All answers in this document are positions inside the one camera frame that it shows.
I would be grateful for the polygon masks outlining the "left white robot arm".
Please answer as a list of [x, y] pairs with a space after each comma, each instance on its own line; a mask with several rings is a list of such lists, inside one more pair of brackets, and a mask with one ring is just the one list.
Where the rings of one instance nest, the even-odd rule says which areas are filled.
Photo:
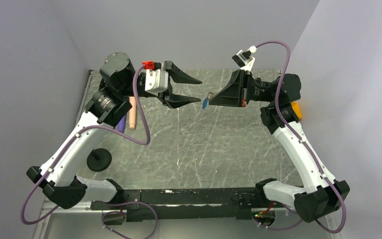
[[91, 180], [77, 175], [89, 154], [116, 126], [132, 105], [129, 97], [156, 97], [176, 109], [197, 102], [197, 98], [173, 93], [172, 82], [199, 84], [172, 61], [144, 62], [135, 69], [129, 56], [115, 52], [100, 69], [99, 89], [86, 104], [79, 122], [57, 152], [41, 166], [32, 166], [28, 178], [57, 206], [69, 209], [81, 201], [102, 201], [117, 209], [124, 201], [124, 190], [112, 179]]

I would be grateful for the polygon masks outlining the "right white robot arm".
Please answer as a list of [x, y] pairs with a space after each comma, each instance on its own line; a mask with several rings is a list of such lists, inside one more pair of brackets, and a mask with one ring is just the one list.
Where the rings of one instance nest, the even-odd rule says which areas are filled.
[[261, 207], [272, 201], [285, 204], [310, 223], [339, 210], [350, 187], [346, 181], [336, 180], [306, 138], [294, 105], [300, 99], [300, 90], [296, 74], [265, 82], [249, 71], [236, 70], [226, 87], [208, 103], [224, 107], [245, 107], [250, 101], [268, 103], [260, 109], [262, 123], [288, 153], [302, 186], [291, 186], [274, 178], [263, 180], [256, 184], [255, 202]]

